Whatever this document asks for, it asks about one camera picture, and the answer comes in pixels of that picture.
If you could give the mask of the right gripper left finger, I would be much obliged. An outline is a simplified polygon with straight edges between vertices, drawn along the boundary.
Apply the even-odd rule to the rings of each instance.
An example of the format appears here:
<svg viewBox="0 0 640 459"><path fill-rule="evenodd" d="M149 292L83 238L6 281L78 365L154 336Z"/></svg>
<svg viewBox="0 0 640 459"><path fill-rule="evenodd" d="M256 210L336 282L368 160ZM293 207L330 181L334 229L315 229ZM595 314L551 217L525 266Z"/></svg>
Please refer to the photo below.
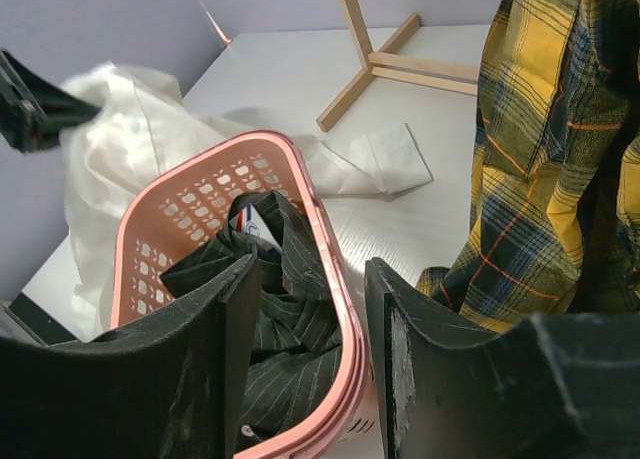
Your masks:
<svg viewBox="0 0 640 459"><path fill-rule="evenodd" d="M247 255L90 343L1 342L5 458L229 458L259 309Z"/></svg>

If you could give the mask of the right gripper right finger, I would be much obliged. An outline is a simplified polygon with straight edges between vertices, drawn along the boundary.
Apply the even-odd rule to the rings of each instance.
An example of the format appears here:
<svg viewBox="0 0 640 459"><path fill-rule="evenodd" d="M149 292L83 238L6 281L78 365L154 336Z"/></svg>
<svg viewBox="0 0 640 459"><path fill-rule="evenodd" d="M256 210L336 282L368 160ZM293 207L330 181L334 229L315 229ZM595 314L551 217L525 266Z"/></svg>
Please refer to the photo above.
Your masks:
<svg viewBox="0 0 640 459"><path fill-rule="evenodd" d="M534 314L485 329L379 258L365 299L388 458L635 458L639 319Z"/></svg>

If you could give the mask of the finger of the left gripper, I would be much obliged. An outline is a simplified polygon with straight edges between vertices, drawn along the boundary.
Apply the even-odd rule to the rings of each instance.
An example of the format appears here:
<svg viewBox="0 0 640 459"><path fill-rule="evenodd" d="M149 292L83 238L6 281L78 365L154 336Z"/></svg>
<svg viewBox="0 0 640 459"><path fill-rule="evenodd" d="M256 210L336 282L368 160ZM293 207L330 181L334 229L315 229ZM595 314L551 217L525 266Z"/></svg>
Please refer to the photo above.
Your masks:
<svg viewBox="0 0 640 459"><path fill-rule="evenodd" d="M1 135L10 148L21 153L53 149L62 130L93 120L99 111L1 51Z"/></svg>

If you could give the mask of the white shirt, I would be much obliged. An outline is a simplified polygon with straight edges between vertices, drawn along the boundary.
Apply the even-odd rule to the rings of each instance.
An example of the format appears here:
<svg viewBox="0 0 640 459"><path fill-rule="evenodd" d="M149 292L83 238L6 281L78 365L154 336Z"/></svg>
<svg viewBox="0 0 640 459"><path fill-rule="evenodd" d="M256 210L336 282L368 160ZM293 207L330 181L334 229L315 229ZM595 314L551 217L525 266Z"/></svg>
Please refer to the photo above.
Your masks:
<svg viewBox="0 0 640 459"><path fill-rule="evenodd" d="M171 168L251 128L191 115L177 79L154 69L105 63L67 79L62 89L98 109L59 134L79 274L70 307L79 338L90 340L107 328L116 233L135 196ZM322 195L395 194L433 180L404 123L353 139L297 134L292 141Z"/></svg>

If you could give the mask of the dark pinstriped shirt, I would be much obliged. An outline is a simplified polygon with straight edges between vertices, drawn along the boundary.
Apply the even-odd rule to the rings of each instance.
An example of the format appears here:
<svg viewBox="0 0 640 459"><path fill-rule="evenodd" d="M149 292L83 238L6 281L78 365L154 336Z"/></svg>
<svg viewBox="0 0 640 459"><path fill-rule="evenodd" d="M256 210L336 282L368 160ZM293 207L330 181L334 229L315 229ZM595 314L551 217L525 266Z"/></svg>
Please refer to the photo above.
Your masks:
<svg viewBox="0 0 640 459"><path fill-rule="evenodd" d="M340 326L307 217L277 191L243 194L229 215L248 206L264 220L279 251L269 252L256 237L225 224L161 277L165 288L181 297L240 257L254 253L258 258L261 305L241 407L242 449L312 413L333 385L342 353Z"/></svg>

